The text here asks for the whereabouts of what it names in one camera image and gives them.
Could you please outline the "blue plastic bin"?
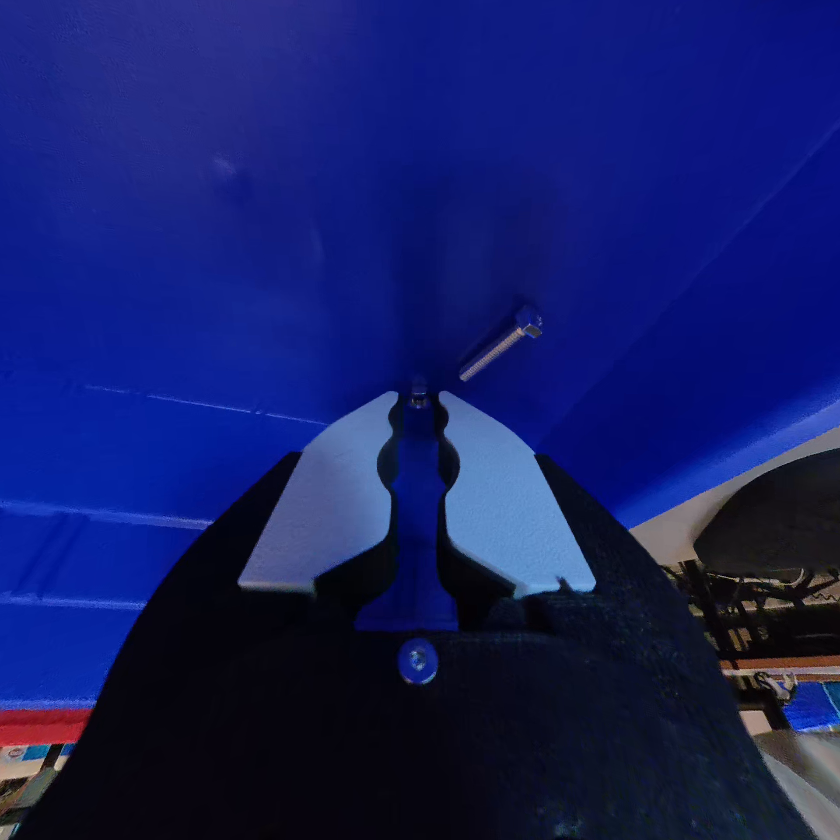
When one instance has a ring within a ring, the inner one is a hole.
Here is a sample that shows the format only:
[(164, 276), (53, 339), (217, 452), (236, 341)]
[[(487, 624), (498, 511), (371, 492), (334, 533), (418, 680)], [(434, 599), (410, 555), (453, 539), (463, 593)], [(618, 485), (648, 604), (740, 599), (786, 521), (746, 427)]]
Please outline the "blue plastic bin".
[(629, 528), (837, 427), (838, 18), (2, 2), (2, 709), (416, 376)]

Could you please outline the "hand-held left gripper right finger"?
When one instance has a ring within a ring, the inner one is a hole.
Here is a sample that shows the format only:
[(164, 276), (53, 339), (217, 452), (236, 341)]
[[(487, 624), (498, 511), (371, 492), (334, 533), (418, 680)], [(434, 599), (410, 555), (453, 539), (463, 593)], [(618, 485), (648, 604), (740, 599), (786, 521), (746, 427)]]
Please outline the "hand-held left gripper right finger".
[(444, 501), (455, 550), (502, 579), (515, 598), (590, 593), (595, 576), (534, 451), (507, 426), (451, 392), (440, 392), (444, 441), (457, 475)]

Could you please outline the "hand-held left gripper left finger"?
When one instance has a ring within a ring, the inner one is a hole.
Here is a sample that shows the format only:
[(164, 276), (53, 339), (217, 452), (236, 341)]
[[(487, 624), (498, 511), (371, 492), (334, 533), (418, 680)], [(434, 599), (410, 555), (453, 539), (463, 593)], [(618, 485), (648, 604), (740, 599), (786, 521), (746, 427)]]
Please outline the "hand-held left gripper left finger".
[(239, 576), (242, 590), (314, 595), (319, 577), (385, 540), (392, 498), (377, 465), (398, 400), (385, 392), (301, 451)]

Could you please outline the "black office chair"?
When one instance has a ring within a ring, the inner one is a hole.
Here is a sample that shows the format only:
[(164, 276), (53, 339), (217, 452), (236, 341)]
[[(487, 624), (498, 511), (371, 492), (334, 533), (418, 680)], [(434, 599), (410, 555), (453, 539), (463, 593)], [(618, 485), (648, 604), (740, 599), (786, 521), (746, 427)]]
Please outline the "black office chair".
[(692, 547), (682, 581), (719, 658), (838, 656), (838, 448), (741, 487)]

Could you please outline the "silver hex bolt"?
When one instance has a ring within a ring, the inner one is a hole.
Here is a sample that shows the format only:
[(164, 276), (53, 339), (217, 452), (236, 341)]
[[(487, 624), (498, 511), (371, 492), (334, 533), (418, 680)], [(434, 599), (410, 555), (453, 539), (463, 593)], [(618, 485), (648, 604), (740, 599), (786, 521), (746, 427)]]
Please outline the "silver hex bolt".
[(458, 379), (468, 382), (524, 339), (537, 339), (543, 332), (543, 317), (533, 306), (520, 308), (511, 322), (492, 340), (481, 344), (458, 369)]

